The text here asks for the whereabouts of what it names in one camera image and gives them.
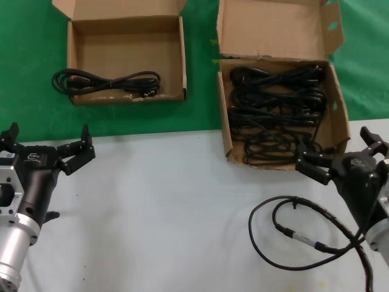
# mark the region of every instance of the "white tabletop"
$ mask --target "white tabletop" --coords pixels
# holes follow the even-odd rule
[[[389,141],[389,120],[351,122],[349,151],[365,148],[359,137],[364,125]],[[60,175],[49,210],[61,217],[45,224],[30,248],[20,292],[364,291],[354,250],[325,266],[289,272],[268,265],[249,240],[250,211],[279,195],[313,200],[355,232],[333,183],[325,187],[294,171],[229,163],[220,131],[95,138],[94,145],[95,160],[72,176]],[[276,231],[274,206],[253,221],[266,255],[292,266],[327,257]],[[329,246],[348,244],[305,207],[285,206],[278,220]],[[375,292],[387,292],[389,268],[380,254],[363,247]]]

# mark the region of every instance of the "robotic arm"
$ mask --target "robotic arm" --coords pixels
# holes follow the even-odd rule
[[[86,125],[80,141],[58,148],[25,147],[15,142],[18,134],[17,123],[0,134],[0,292],[19,289],[29,246],[44,223],[60,216],[47,212],[60,172],[71,175],[95,158]]]
[[[389,266],[389,144],[366,127],[360,135],[368,147],[344,155],[309,152],[299,139],[296,170],[324,185],[334,181],[370,248]],[[385,156],[378,163],[377,153]]]

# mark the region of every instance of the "bundled cables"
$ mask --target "bundled cables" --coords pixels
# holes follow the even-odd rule
[[[280,74],[249,67],[231,71],[230,131],[234,141],[244,142],[243,163],[292,164],[298,136],[310,150],[322,151],[315,138],[327,104],[318,88],[323,78],[319,66]],[[314,134],[308,128],[315,129]]]
[[[141,97],[149,97],[157,94],[160,88],[160,75],[154,71],[143,71],[117,79],[108,79],[78,69],[63,69],[54,74],[52,85],[59,93],[67,96],[80,96],[106,89],[122,89],[138,93]]]

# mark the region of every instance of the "silver metal cylinder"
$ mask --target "silver metal cylinder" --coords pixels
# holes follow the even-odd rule
[[[0,287],[5,286],[12,292],[19,289],[27,250],[36,243],[39,233],[39,225],[25,215],[0,217]]]
[[[375,224],[366,233],[366,241],[373,251],[381,253],[389,266],[389,218]]]

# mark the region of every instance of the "black power cable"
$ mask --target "black power cable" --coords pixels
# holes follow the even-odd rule
[[[269,260],[261,252],[261,250],[259,249],[259,247],[255,243],[255,240],[254,240],[254,237],[253,237],[253,232],[252,232],[252,219],[253,219],[253,216],[254,216],[254,214],[255,214],[255,212],[257,210],[259,210],[261,207],[263,207],[267,203],[270,203],[270,202],[273,202],[273,201],[276,201],[276,200],[284,200],[284,201],[280,202],[274,208],[273,213],[272,213],[273,224],[274,224],[274,226],[275,226],[275,228],[277,230],[279,230],[284,235],[286,235],[286,236],[288,236],[290,238],[296,239],[296,240],[298,240],[300,242],[306,243],[309,246],[312,246],[313,248],[315,248],[318,251],[325,252],[325,253],[328,253],[328,254],[333,254],[333,256],[331,256],[331,257],[329,257],[329,258],[327,258],[325,260],[322,260],[320,262],[313,263],[311,265],[296,266],[296,267],[279,265],[279,264]],[[329,220],[332,224],[334,224],[345,235],[345,237],[347,237],[347,239],[350,240],[350,244],[348,246],[346,246],[345,248],[342,248],[342,249],[330,248],[330,247],[324,245],[321,242],[314,242],[314,241],[312,241],[312,240],[310,240],[310,239],[308,239],[308,238],[306,238],[306,237],[304,237],[302,235],[297,234],[292,229],[285,228],[282,225],[278,224],[277,220],[276,220],[277,211],[279,210],[279,208],[282,205],[287,204],[287,203],[292,203],[294,209],[296,209],[296,206],[298,204],[300,204],[300,205],[307,206],[307,207],[313,209],[314,211],[320,213],[327,220]],[[370,262],[368,260],[367,255],[365,254],[365,251],[363,250],[363,247],[361,247],[361,245],[360,245],[365,240],[365,238],[362,237],[360,239],[359,237],[362,235],[362,233],[365,233],[365,231],[366,231],[366,229],[368,227],[368,224],[370,222],[370,219],[373,216],[374,209],[376,207],[376,203],[377,203],[377,199],[375,198],[374,202],[372,204],[371,211],[369,212],[369,216],[367,216],[367,218],[366,218],[366,223],[363,225],[362,228],[360,228],[357,231],[357,233],[355,235],[353,235],[353,233],[351,233],[351,231],[346,226],[341,224],[341,222],[338,219],[336,219],[336,217],[333,216],[333,214],[331,214],[330,212],[328,212],[326,209],[324,209],[323,207],[319,206],[318,204],[315,204],[312,201],[309,201],[309,200],[304,199],[304,198],[299,198],[297,196],[276,196],[274,198],[268,199],[268,200],[262,202],[261,204],[257,205],[257,207],[255,207],[254,210],[251,212],[250,217],[249,217],[250,240],[251,240],[251,243],[253,244],[254,249],[262,257],[262,259],[264,259],[268,264],[270,264],[270,265],[272,265],[272,266],[274,266],[276,268],[279,268],[279,269],[284,269],[286,271],[306,271],[306,270],[309,270],[309,269],[313,269],[313,268],[316,268],[318,266],[322,266],[322,265],[324,265],[326,263],[332,262],[333,260],[336,260],[336,259],[340,258],[341,256],[343,256],[344,254],[346,254],[350,249],[355,248],[357,253],[358,253],[358,255],[359,255],[359,257],[360,257],[360,260],[362,262],[362,265],[363,265],[363,268],[364,268],[365,274],[366,274],[365,291],[366,292],[373,292],[373,269],[371,268]]]
[[[233,106],[228,109],[230,131],[234,141],[244,142],[245,164],[294,163],[298,136],[307,141],[311,151],[323,150],[315,142],[327,105],[318,88],[323,77],[319,66],[280,74],[248,67],[231,71],[235,88],[230,96]],[[274,86],[287,88],[288,93],[274,92]],[[308,128],[315,133],[304,130]]]
[[[78,69],[63,69],[54,74],[52,84],[55,90],[67,96],[80,96],[106,89],[122,89],[126,92],[139,93],[141,97],[148,97],[157,94],[160,75],[153,71],[143,71],[117,79],[107,79]]]

